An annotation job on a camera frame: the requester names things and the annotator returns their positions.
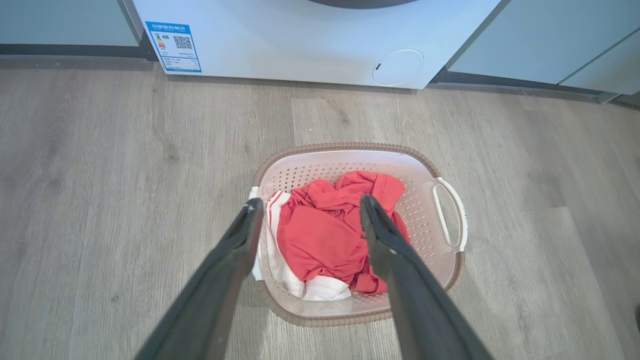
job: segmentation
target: cabinet door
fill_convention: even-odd
[[[511,0],[448,69],[557,84],[638,27],[639,0]]]
[[[0,44],[138,46],[118,0],[5,0]]]
[[[639,30],[563,81],[562,85],[627,95],[640,91]]]

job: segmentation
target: white towel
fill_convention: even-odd
[[[349,285],[333,277],[318,275],[308,280],[305,284],[291,271],[285,261],[276,236],[278,234],[278,222],[280,221],[280,208],[289,198],[290,193],[276,192],[267,202],[267,256],[269,269],[275,281],[284,284],[289,293],[295,297],[307,301],[333,301],[342,300],[351,296]]]

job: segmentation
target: qr code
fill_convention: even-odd
[[[191,49],[191,38],[189,37],[173,37],[175,46],[178,49]]]

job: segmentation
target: blue label border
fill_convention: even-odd
[[[196,42],[193,41],[193,34],[191,34],[191,29],[189,25],[185,24],[170,24],[168,22],[154,22],[154,21],[146,21],[147,29],[149,30],[149,37],[156,49],[156,53],[158,57],[160,57],[160,61],[162,61],[162,65],[164,66],[165,71],[174,71],[174,72],[202,72],[202,66],[200,65],[200,59],[198,58],[198,51],[196,50]],[[167,69],[166,64],[164,63],[164,57],[160,55],[160,49],[158,49],[157,43],[154,40],[151,32],[153,31],[162,31],[163,33],[176,33],[176,34],[189,34],[191,35],[191,42],[193,43],[193,52],[196,54],[196,61],[198,62],[198,67],[200,70],[185,70],[185,69]],[[167,58],[176,58],[176,56],[167,56]]]

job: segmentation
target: clothing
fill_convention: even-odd
[[[360,225],[360,198],[373,195],[401,234],[406,226],[395,212],[404,185],[383,174],[350,172],[335,187],[317,180],[292,191],[282,204],[277,244],[295,276],[302,281],[328,276],[349,284],[351,291],[383,293],[387,285],[369,264],[369,248]]]
[[[303,300],[333,301],[350,297],[349,285],[333,277],[319,275],[309,279],[306,283],[300,281],[282,257],[275,235],[277,234],[280,220],[280,208],[289,198],[291,198],[289,193],[276,192],[266,206],[268,229],[266,232],[266,245],[271,276],[275,281],[283,284],[291,295]]]

